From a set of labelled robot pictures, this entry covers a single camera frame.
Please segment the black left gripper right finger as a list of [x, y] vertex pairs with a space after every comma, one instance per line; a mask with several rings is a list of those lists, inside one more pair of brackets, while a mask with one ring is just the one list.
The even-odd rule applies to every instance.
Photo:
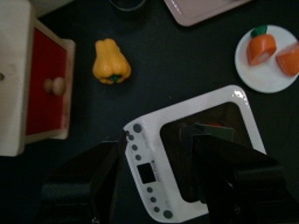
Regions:
[[267, 154], [190, 128], [211, 224], [299, 224], [299, 202]]

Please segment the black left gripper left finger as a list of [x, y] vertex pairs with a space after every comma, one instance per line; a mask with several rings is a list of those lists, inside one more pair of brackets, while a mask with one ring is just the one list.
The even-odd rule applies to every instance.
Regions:
[[125, 133], [65, 162], [44, 180], [33, 224], [111, 224]]

